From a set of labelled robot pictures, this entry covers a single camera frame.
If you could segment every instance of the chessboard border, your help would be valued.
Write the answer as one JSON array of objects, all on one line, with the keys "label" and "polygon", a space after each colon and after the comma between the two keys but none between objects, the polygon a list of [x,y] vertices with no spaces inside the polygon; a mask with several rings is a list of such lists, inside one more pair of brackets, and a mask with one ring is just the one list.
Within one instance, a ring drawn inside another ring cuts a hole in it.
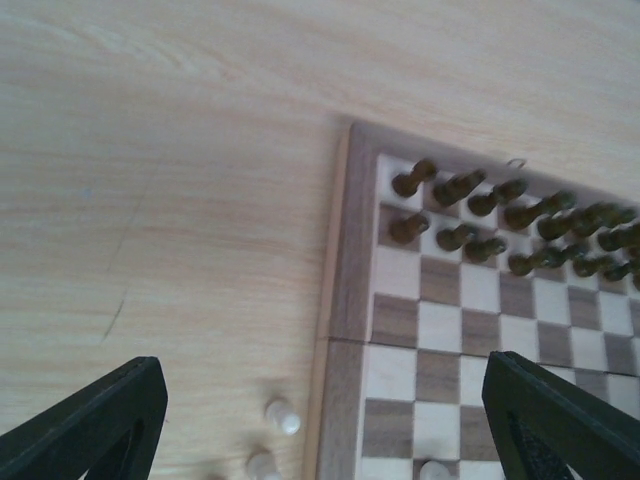
[{"label": "chessboard border", "polygon": [[598,201],[639,207],[610,192],[531,171],[504,161],[369,122],[355,122],[343,136],[335,169],[335,190],[318,321],[303,478],[355,477],[364,348],[369,343],[370,278],[374,240],[377,158],[434,160],[441,170],[487,172],[492,184],[516,175],[534,197],[571,189],[578,206]]}]

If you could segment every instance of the light wood surface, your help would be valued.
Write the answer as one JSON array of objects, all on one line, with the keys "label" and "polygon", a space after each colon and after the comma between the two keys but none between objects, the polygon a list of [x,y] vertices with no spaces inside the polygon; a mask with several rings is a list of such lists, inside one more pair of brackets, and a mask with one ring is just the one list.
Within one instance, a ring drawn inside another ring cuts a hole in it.
[{"label": "light wood surface", "polygon": [[0,0],[0,432],[136,355],[152,478],[286,479],[351,117],[640,200],[632,0]]}]

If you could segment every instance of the wooden chessboard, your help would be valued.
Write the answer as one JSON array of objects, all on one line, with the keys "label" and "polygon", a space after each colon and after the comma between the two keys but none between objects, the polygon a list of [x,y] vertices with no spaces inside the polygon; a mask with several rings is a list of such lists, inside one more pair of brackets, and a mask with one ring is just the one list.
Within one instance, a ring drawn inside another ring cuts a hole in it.
[{"label": "wooden chessboard", "polygon": [[[437,164],[436,181],[398,197],[391,180],[424,157]],[[460,480],[501,480],[480,396],[492,350],[516,351],[640,419],[640,293],[629,278],[579,278],[569,264],[510,274],[508,255],[541,243],[535,224],[512,232],[500,209],[479,218],[466,200],[443,209],[431,195],[436,183],[476,168],[488,176],[474,193],[520,177],[529,182],[519,200],[527,204],[570,189],[582,207],[629,205],[451,146],[353,125],[336,172],[304,478],[411,480],[436,459]],[[389,222],[422,209],[430,229],[409,245],[393,242]],[[436,233],[461,222],[503,236],[507,252],[476,265],[441,250]]]}]

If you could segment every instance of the checkered pattern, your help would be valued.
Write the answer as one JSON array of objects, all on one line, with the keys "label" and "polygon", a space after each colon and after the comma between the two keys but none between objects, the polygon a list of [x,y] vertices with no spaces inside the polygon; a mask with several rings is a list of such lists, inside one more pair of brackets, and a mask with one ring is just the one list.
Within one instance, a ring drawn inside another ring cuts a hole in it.
[{"label": "checkered pattern", "polygon": [[[492,350],[516,351],[640,419],[640,293],[630,279],[581,279],[569,264],[511,275],[509,254],[531,253],[541,243],[535,225],[510,232],[500,210],[478,218],[466,201],[442,209],[431,198],[433,183],[401,199],[391,179],[412,166],[379,158],[361,477],[417,479],[421,465],[436,459],[460,480],[502,480],[481,399]],[[482,184],[474,193],[491,188]],[[431,228],[409,245],[394,244],[389,221],[423,208]],[[475,265],[461,251],[441,250],[436,233],[461,222],[505,237],[507,253]]]}]

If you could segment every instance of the table surface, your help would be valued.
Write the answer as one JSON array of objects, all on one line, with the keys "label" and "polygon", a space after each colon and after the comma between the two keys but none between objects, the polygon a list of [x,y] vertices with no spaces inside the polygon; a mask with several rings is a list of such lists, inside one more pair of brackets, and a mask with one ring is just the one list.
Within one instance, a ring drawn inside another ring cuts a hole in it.
[{"label": "table surface", "polygon": [[636,1],[0,5],[0,432],[156,355],[153,479],[300,477],[352,118],[640,200]]}]

